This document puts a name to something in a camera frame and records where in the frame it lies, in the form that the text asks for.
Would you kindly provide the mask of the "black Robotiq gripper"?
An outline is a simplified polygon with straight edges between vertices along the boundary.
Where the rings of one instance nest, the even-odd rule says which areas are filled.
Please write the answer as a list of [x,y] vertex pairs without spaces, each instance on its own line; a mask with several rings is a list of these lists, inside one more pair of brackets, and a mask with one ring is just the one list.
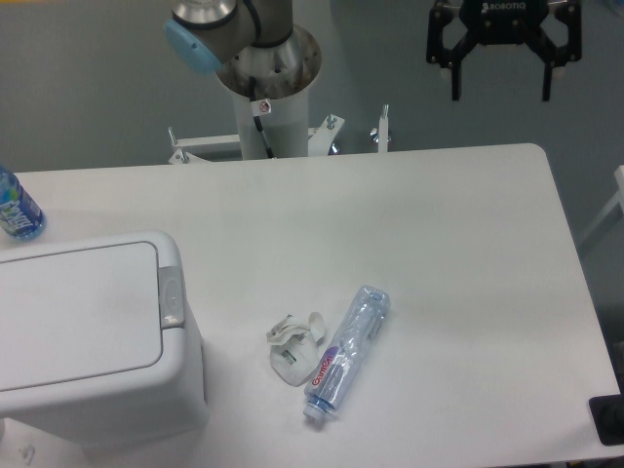
[[[541,27],[552,15],[565,26],[567,39],[557,46]],[[444,30],[459,18],[466,31],[452,47]],[[579,1],[435,1],[429,11],[426,60],[450,72],[451,99],[461,97],[461,65],[477,46],[526,44],[544,65],[542,100],[551,95],[553,72],[582,58],[582,8]]]

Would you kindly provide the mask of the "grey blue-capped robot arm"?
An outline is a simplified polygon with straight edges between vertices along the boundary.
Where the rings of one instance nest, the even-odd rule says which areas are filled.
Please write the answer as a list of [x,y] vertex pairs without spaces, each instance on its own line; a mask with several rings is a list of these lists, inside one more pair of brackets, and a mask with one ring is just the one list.
[[[290,1],[177,1],[164,24],[176,53],[199,73],[220,70],[248,48],[274,49],[294,37]],[[542,98],[553,72],[582,58],[577,1],[450,1],[433,3],[426,59],[447,69],[451,97],[461,96],[461,64],[478,46],[525,45],[544,64]]]

